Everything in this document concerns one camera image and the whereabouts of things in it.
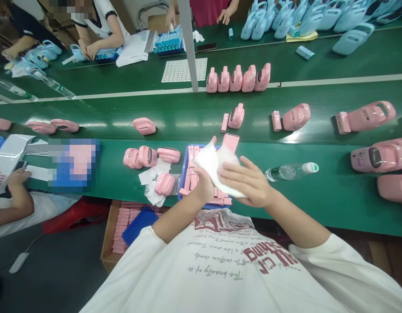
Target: worker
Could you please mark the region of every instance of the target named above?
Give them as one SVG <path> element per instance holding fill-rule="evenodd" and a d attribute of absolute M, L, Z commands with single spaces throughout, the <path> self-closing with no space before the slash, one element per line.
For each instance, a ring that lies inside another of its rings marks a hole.
<path fill-rule="evenodd" d="M 239 0 L 189 0 L 196 27 L 214 24 L 228 25 L 230 17 L 237 11 Z M 170 0 L 166 15 L 166 29 L 176 27 L 176 13 L 179 13 L 177 0 Z"/>
<path fill-rule="evenodd" d="M 0 0 L 0 20 L 9 21 L 20 34 L 20 39 L 2 52 L 8 60 L 16 59 L 21 52 L 29 50 L 44 40 L 50 40 L 60 49 L 65 50 L 62 43 L 39 21 L 10 1 Z"/>
<path fill-rule="evenodd" d="M 255 215 L 275 219 L 294 242 L 289 251 L 249 217 L 201 210 L 214 186 L 195 167 L 196 188 L 141 230 L 81 313 L 402 312 L 398 283 L 240 161 L 223 163 L 220 181 L 243 193 L 237 200 Z"/>
<path fill-rule="evenodd" d="M 0 238 L 49 220 L 80 199 L 76 194 L 28 192 L 23 183 L 31 172 L 20 168 L 8 176 L 11 199 L 0 198 Z"/>
<path fill-rule="evenodd" d="M 124 44 L 124 38 L 130 34 L 114 10 L 110 0 L 57 0 L 58 6 L 65 7 L 71 13 L 73 22 L 79 33 L 79 46 L 82 54 L 94 60 L 101 49 L 118 48 Z M 91 29 L 101 40 L 92 43 L 88 29 Z"/>

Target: pink plastic part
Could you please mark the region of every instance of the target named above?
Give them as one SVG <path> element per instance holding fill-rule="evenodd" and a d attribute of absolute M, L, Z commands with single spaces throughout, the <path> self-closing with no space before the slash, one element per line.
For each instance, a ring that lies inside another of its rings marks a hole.
<path fill-rule="evenodd" d="M 270 82 L 270 63 L 266 63 L 262 70 L 257 73 L 255 91 L 265 91 Z"/>
<path fill-rule="evenodd" d="M 233 109 L 228 121 L 228 127 L 238 129 L 241 127 L 244 119 L 244 109 L 243 104 L 239 103 L 237 107 Z"/>
<path fill-rule="evenodd" d="M 124 153 L 123 163 L 129 168 L 141 169 L 143 164 L 139 161 L 139 151 L 134 148 L 128 148 Z"/>
<path fill-rule="evenodd" d="M 154 186 L 154 192 L 159 196 L 168 196 L 175 185 L 175 178 L 169 173 L 161 173 Z"/>
<path fill-rule="evenodd" d="M 139 149 L 139 162 L 145 167 L 153 167 L 157 164 L 157 151 L 148 146 Z"/>
<path fill-rule="evenodd" d="M 146 117 L 135 119 L 133 126 L 142 135 L 150 135 L 156 132 L 156 125 Z"/>
<path fill-rule="evenodd" d="M 42 135 L 51 135 L 56 132 L 56 126 L 49 123 L 27 122 L 26 126 Z"/>
<path fill-rule="evenodd" d="M 178 163 L 180 159 L 180 152 L 173 148 L 159 148 L 157 149 L 159 158 L 165 162 Z"/>
<path fill-rule="evenodd" d="M 241 71 L 241 65 L 237 65 L 234 72 L 230 77 L 230 91 L 237 92 L 241 90 L 243 85 L 243 72 Z"/>
<path fill-rule="evenodd" d="M 206 79 L 206 91 L 208 93 L 216 93 L 218 89 L 218 75 L 215 73 L 215 68 L 211 67 L 211 71 Z"/>
<path fill-rule="evenodd" d="M 382 198 L 402 203 L 402 174 L 378 177 L 378 191 Z"/>
<path fill-rule="evenodd" d="M 379 104 L 384 106 L 387 113 L 386 116 L 383 110 L 378 106 Z M 388 101 L 376 101 L 347 114 L 350 129 L 354 132 L 376 128 L 394 119 L 395 116 L 395 108 Z"/>
<path fill-rule="evenodd" d="M 273 111 L 272 113 L 272 124 L 274 131 L 280 131 L 282 129 L 282 124 L 280 123 L 279 111 Z"/>
<path fill-rule="evenodd" d="M 298 104 L 288 111 L 282 118 L 283 128 L 288 131 L 295 131 L 305 125 L 311 117 L 311 110 L 306 103 Z"/>
<path fill-rule="evenodd" d="M 0 118 L 0 130 L 9 130 L 11 127 L 11 121 Z"/>
<path fill-rule="evenodd" d="M 223 68 L 223 71 L 218 77 L 218 92 L 227 92 L 230 88 L 230 73 L 227 67 Z"/>
<path fill-rule="evenodd" d="M 57 129 L 60 129 L 67 133 L 76 133 L 79 130 L 79 124 L 69 120 L 54 119 L 51 120 L 50 123 L 56 126 Z"/>
<path fill-rule="evenodd" d="M 242 92 L 252 92 L 256 84 L 256 66 L 250 65 L 249 70 L 244 73 Z"/>

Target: pink plastic device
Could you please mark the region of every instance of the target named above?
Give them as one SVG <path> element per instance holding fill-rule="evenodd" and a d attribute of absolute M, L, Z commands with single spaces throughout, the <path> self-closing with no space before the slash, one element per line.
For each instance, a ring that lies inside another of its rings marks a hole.
<path fill-rule="evenodd" d="M 9 130 L 11 127 L 11 121 L 0 118 L 0 130 Z"/>
<path fill-rule="evenodd" d="M 255 91 L 265 91 L 270 82 L 270 63 L 266 63 L 264 68 L 257 73 Z"/>
<path fill-rule="evenodd" d="M 402 169 L 402 147 L 385 144 L 351 152 L 352 167 L 358 172 L 384 173 Z"/>
<path fill-rule="evenodd" d="M 378 177 L 378 191 L 382 198 L 402 203 L 402 174 Z"/>
<path fill-rule="evenodd" d="M 379 104 L 384 106 L 386 116 L 383 110 L 378 106 Z M 386 124 L 394 119 L 395 116 L 395 108 L 388 101 L 376 101 L 347 114 L 350 129 L 354 132 L 371 130 L 382 124 Z"/>
<path fill-rule="evenodd" d="M 230 88 L 230 73 L 227 67 L 223 68 L 223 71 L 218 77 L 218 92 L 227 92 Z"/>
<path fill-rule="evenodd" d="M 306 103 L 298 104 L 283 116 L 283 128 L 288 131 L 295 131 L 305 125 L 311 117 L 311 110 Z"/>
<path fill-rule="evenodd" d="M 129 168 L 141 169 L 143 164 L 139 161 L 139 151 L 138 149 L 129 148 L 124 153 L 123 163 Z"/>
<path fill-rule="evenodd" d="M 180 152 L 173 148 L 159 148 L 157 149 L 159 158 L 165 162 L 178 163 L 180 159 Z"/>
<path fill-rule="evenodd" d="M 27 122 L 26 126 L 42 135 L 51 135 L 56 132 L 56 126 L 48 123 Z"/>
<path fill-rule="evenodd" d="M 242 92 L 252 92 L 256 84 L 256 66 L 250 65 L 249 70 L 244 73 Z"/>
<path fill-rule="evenodd" d="M 230 91 L 237 92 L 241 90 L 243 85 L 243 72 L 241 71 L 241 65 L 237 65 L 235 71 L 230 77 Z"/>
<path fill-rule="evenodd" d="M 142 135 L 150 135 L 156 132 L 156 125 L 148 118 L 142 117 L 133 121 L 133 126 Z"/>
<path fill-rule="evenodd" d="M 218 89 L 218 75 L 215 73 L 215 68 L 211 67 L 211 71 L 206 79 L 206 91 L 208 93 L 216 93 Z"/>
<path fill-rule="evenodd" d="M 168 196 L 172 192 L 173 185 L 175 185 L 175 178 L 169 173 L 162 173 L 154 186 L 154 192 L 159 196 Z"/>
<path fill-rule="evenodd" d="M 76 133 L 79 130 L 79 124 L 71 122 L 69 120 L 54 119 L 51 120 L 50 123 L 52 123 L 58 129 L 65 131 L 67 133 Z"/>
<path fill-rule="evenodd" d="M 156 150 L 148 146 L 141 146 L 139 149 L 139 162 L 145 167 L 153 167 L 157 164 Z"/>
<path fill-rule="evenodd" d="M 230 115 L 230 120 L 228 121 L 228 127 L 238 129 L 243 123 L 244 119 L 244 109 L 243 104 L 239 103 L 237 107 L 233 109 Z"/>
<path fill-rule="evenodd" d="M 274 131 L 282 130 L 282 124 L 280 123 L 279 111 L 273 111 L 272 113 L 272 124 Z"/>

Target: light blue plastic part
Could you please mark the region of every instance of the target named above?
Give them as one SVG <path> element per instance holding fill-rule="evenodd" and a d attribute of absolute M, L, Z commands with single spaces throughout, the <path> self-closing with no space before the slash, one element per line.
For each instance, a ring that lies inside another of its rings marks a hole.
<path fill-rule="evenodd" d="M 361 46 L 373 33 L 375 27 L 369 23 L 360 23 L 340 37 L 332 50 L 341 55 L 349 55 Z"/>

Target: smartphone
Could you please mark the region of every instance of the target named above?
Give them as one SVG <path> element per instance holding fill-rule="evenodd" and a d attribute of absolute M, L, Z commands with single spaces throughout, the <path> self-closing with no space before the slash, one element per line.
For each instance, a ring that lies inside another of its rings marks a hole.
<path fill-rule="evenodd" d="M 210 51 L 210 50 L 215 50 L 217 48 L 217 44 L 216 43 L 208 43 L 205 45 L 200 45 L 196 47 L 196 51 L 197 52 L 201 52 L 201 51 Z"/>

